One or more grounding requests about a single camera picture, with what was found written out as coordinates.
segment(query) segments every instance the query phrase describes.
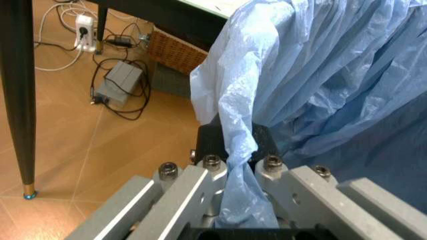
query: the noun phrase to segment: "hex socket screw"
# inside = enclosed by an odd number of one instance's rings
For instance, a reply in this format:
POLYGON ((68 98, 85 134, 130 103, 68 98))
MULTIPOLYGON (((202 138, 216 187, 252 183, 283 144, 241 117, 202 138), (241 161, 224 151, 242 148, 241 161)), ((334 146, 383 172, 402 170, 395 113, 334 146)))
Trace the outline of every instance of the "hex socket screw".
POLYGON ((173 162, 165 162, 158 168, 158 176, 162 181, 175 180, 178 177, 178 166, 173 162))
POLYGON ((220 169, 221 158, 218 155, 208 154, 202 159, 203 168, 215 172, 220 169))
POLYGON ((314 166, 314 172, 317 173, 319 176, 321 176, 324 179, 327 179, 331 176, 331 170, 329 168, 322 166, 322 165, 316 165, 314 166))
POLYGON ((276 155, 267 155, 264 158, 263 167, 267 172, 278 172, 282 169, 282 159, 276 155))

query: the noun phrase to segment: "wooden-look floor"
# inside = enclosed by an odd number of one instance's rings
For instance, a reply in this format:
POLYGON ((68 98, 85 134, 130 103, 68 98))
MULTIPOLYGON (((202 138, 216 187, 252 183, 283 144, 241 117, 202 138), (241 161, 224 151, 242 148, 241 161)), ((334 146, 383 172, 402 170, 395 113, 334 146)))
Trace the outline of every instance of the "wooden-look floor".
MULTIPOLYGON (((53 0, 33 1, 36 38, 42 16, 53 4, 53 0)), ((95 5, 86 4, 96 10, 95 5)), ((74 25, 74 18, 66 19, 74 25)), ((120 33, 132 21, 109 14, 106 27, 120 33)), ((140 19, 138 25, 143 31, 150 28, 140 19)), ((46 42, 67 47, 74 43, 74 35, 60 25, 55 11, 48 15, 42 36, 46 42)), ((35 63, 43 68, 60 67, 75 54, 39 46, 35 63)), ((104 54, 96 59, 124 54, 106 46, 104 54)), ((129 51, 129 59, 135 58, 147 60, 142 48, 129 51)), ((121 119, 102 105, 90 105, 89 85, 95 67, 92 54, 84 53, 65 70, 35 71, 35 187, 39 195, 30 201, 22 197, 0 90, 0 239, 63 239, 133 175, 150 178, 166 161, 182 168, 189 164, 189 151, 196 145, 199 126, 189 99, 153 91, 139 120, 121 119)), ((100 72, 97 84, 104 73, 100 72)), ((140 100, 135 99, 127 107, 139 104, 140 100)))

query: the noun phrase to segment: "gray box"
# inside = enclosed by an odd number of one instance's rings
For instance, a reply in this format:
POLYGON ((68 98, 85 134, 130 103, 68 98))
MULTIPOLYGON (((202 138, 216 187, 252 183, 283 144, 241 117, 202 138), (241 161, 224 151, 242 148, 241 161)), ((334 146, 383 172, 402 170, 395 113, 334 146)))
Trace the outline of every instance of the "gray box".
POLYGON ((105 76, 106 79, 104 79, 101 86, 96 90, 96 95, 108 98, 109 103, 117 107, 123 107, 129 97, 126 92, 132 93, 142 72, 137 67, 119 61, 105 76), (122 91, 111 81, 115 82, 126 92, 122 91))

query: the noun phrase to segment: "electrical outlet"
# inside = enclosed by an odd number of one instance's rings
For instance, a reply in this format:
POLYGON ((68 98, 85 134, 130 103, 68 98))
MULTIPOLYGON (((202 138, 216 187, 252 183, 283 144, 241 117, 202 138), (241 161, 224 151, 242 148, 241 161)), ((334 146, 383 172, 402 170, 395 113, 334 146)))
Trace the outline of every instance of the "electrical outlet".
POLYGON ((75 19, 75 42, 74 46, 77 46, 77 49, 82 48, 82 51, 91 52, 95 51, 95 39, 94 39, 94 19, 86 15, 78 15, 75 19), (85 28, 87 34, 83 36, 80 43, 80 28, 85 28))

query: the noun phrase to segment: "black table leg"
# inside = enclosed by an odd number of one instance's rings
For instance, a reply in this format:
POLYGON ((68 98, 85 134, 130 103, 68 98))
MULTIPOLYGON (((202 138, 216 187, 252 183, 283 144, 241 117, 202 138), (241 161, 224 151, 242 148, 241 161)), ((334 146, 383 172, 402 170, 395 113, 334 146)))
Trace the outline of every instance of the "black table leg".
POLYGON ((106 27, 108 7, 98 5, 98 26, 96 29, 96 54, 103 51, 104 29, 106 27))
POLYGON ((36 93, 32 0, 0 1, 0 70, 7 119, 24 186, 32 199, 35 174, 36 93))

